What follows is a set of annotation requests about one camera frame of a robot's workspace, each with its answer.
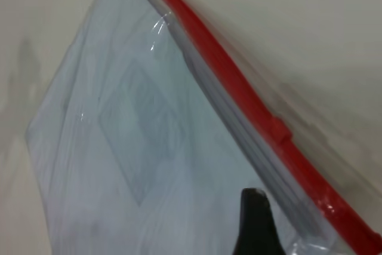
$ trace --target black object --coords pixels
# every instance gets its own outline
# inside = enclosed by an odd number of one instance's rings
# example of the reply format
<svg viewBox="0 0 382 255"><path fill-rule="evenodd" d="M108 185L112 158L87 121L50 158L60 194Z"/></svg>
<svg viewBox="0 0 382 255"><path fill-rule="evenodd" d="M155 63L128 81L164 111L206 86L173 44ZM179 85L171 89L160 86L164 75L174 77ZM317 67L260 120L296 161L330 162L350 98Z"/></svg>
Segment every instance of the black object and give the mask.
<svg viewBox="0 0 382 255"><path fill-rule="evenodd" d="M256 188L241 193L240 230L233 255L285 255L266 194Z"/></svg>

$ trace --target plastic zipper bag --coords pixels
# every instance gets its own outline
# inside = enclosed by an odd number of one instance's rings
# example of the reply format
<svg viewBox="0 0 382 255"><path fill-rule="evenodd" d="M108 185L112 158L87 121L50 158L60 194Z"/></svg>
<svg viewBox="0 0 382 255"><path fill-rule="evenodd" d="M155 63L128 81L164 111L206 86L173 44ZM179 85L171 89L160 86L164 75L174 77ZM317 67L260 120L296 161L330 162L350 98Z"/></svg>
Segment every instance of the plastic zipper bag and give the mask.
<svg viewBox="0 0 382 255"><path fill-rule="evenodd" d="M210 37L181 0L95 0L27 131L53 253L231 254L254 187L287 254L377 254Z"/></svg>

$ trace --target clear plastic bag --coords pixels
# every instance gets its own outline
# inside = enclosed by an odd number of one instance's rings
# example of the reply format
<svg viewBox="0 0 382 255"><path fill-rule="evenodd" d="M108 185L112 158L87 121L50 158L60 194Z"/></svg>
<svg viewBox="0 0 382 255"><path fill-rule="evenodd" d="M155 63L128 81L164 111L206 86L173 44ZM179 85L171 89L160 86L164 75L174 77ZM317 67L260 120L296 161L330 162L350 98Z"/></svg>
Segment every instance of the clear plastic bag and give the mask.
<svg viewBox="0 0 382 255"><path fill-rule="evenodd" d="M248 187L287 254L343 252L338 232L377 254L200 20L164 1L95 0L28 128L54 254L231 254Z"/></svg>

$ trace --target red zipper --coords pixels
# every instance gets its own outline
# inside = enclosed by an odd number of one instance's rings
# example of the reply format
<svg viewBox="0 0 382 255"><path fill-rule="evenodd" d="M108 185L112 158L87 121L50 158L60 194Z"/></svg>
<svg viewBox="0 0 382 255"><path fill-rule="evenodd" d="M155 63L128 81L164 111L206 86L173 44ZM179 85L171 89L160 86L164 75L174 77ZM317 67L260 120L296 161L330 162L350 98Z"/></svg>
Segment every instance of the red zipper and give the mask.
<svg viewBox="0 0 382 255"><path fill-rule="evenodd" d="M164 0L210 69L256 130L264 137L338 234L359 255L382 252L382 237L317 172L292 142L285 124L274 117L211 32L183 0Z"/></svg>

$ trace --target beige surface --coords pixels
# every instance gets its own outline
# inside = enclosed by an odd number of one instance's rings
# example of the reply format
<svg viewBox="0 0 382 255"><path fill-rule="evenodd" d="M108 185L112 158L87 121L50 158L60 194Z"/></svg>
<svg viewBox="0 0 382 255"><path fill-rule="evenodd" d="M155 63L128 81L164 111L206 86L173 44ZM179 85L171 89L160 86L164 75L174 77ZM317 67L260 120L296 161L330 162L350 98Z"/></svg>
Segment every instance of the beige surface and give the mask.
<svg viewBox="0 0 382 255"><path fill-rule="evenodd" d="M93 0L0 0L0 254L50 254L24 134Z"/></svg>

